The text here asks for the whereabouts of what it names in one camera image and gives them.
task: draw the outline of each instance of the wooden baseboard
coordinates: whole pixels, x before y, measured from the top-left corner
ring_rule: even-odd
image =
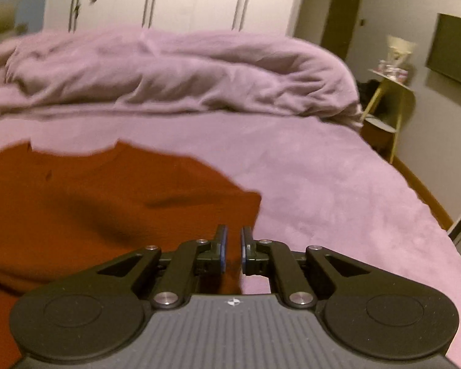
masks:
[[[440,227],[444,230],[449,230],[453,224],[453,220],[428,188],[425,187],[421,180],[416,177],[398,157],[394,157],[393,166],[403,175],[408,185],[417,193],[418,198],[429,206],[432,215],[437,220]]]

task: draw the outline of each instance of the table top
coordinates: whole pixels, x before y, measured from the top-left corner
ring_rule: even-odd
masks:
[[[372,73],[374,73],[374,74],[376,74],[376,75],[378,75],[378,76],[381,76],[381,77],[383,77],[383,78],[389,80],[390,82],[393,82],[395,85],[401,86],[402,88],[404,88],[404,89],[406,89],[406,90],[408,90],[408,91],[410,91],[410,92],[413,93],[413,90],[410,89],[408,86],[405,86],[403,83],[399,83],[398,81],[392,80],[390,77],[384,75],[384,74],[381,73],[381,72],[375,71],[374,69],[369,69],[369,72],[372,72]]]

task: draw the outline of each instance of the mattress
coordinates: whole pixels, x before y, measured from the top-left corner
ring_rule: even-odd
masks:
[[[255,239],[296,251],[323,245],[445,293],[460,314],[447,356],[461,367],[461,257],[429,208],[353,129],[318,117],[229,112],[0,119],[0,149],[24,140],[59,154],[123,140],[198,158],[262,194]],[[269,292],[259,276],[241,285]]]

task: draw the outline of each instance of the gray ribbed plate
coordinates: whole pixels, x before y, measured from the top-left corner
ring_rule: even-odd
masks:
[[[439,369],[443,357],[417,363],[375,362],[346,350],[315,315],[288,309],[275,295],[194,295],[159,311],[129,346],[97,362],[52,365],[25,359],[20,368],[53,369]]]

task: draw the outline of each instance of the wooden table leg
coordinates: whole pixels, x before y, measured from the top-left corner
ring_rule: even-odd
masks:
[[[402,95],[400,101],[398,103],[398,117],[396,118],[396,133],[394,134],[393,145],[391,147],[391,154],[389,155],[389,163],[392,164],[394,160],[394,155],[396,154],[396,146],[398,144],[398,136],[401,130],[401,122],[403,119],[403,104],[406,98],[407,92],[406,90],[402,91]]]
[[[389,81],[382,80],[376,92],[374,93],[371,100],[369,101],[369,104],[365,108],[365,111],[362,113],[362,116],[360,117],[361,121],[364,121],[367,115],[371,111],[374,111],[377,108],[379,102],[381,101],[382,96],[386,93],[388,87],[389,87]]]

